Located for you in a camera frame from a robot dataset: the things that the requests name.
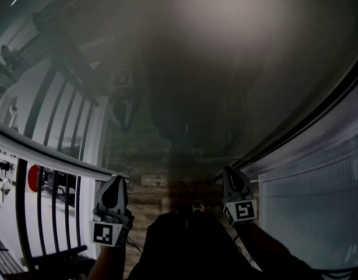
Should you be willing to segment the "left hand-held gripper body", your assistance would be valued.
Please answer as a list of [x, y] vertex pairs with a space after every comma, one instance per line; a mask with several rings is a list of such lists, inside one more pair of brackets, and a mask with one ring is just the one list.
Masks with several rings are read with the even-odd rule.
[[94, 198], [93, 219], [90, 221], [91, 242], [99, 246], [124, 247], [133, 227], [133, 215], [127, 208], [127, 182], [114, 176]]

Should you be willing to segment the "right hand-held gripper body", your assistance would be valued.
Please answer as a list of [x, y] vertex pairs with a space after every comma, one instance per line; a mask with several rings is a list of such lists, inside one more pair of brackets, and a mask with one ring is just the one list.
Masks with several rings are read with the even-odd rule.
[[223, 214], [231, 227], [249, 225], [257, 217], [250, 179], [241, 171], [225, 166], [223, 169]]

